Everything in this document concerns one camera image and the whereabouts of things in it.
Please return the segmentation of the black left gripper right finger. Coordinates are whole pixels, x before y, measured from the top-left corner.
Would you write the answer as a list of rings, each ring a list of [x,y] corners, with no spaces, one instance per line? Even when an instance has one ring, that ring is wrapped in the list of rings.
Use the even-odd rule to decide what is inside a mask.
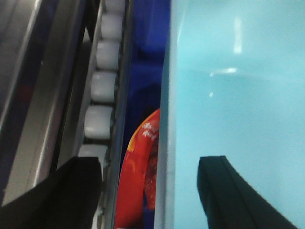
[[[204,156],[197,189],[211,229],[302,229],[304,186],[275,156]]]

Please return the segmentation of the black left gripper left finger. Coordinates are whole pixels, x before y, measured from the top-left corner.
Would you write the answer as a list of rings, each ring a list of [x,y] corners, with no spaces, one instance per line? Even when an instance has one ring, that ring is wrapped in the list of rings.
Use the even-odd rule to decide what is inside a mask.
[[[97,157],[73,157],[0,208],[2,229],[90,229],[102,190]]]

